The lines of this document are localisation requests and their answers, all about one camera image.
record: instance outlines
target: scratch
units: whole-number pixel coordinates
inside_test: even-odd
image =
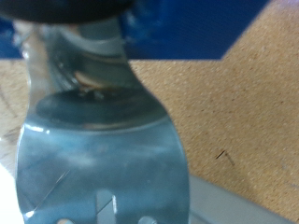
[[[235,162],[233,161],[233,159],[231,158],[231,156],[228,154],[228,152],[225,151],[225,150],[223,150],[223,152],[222,152],[221,154],[219,154],[219,155],[216,157],[216,160],[217,160],[220,156],[222,156],[223,154],[224,154],[224,156],[227,157],[227,159],[229,160],[229,162],[230,162],[233,166],[235,166]]]
[[[56,181],[54,186],[49,190],[49,192],[46,194],[46,196],[43,198],[43,200],[36,206],[35,210],[36,211],[50,196],[50,194],[56,189],[56,187],[66,178],[66,176],[69,174],[70,170],[64,172]]]
[[[15,113],[15,111],[11,108],[9,102],[7,101],[7,98],[5,97],[5,95],[3,94],[2,88],[0,86],[0,98],[2,99],[2,101],[5,103],[5,105],[7,106],[7,109],[10,111],[10,113],[12,114],[12,116],[14,118],[17,118],[17,114]]]
[[[216,157],[216,160],[223,155],[223,153],[225,152],[225,150],[223,150],[223,152],[221,154],[219,154],[217,157]]]

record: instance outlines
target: brown cork background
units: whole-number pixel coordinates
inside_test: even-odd
[[[132,62],[190,172],[299,223],[299,1],[273,0],[219,62]],[[0,162],[14,172],[23,61],[0,62]]]

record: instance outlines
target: blue object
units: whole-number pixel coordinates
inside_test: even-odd
[[[120,16],[129,59],[219,60],[268,0],[137,0]],[[20,58],[1,20],[0,57]]]
[[[0,18],[0,59],[19,59],[19,49],[12,44],[14,29],[10,21]]]

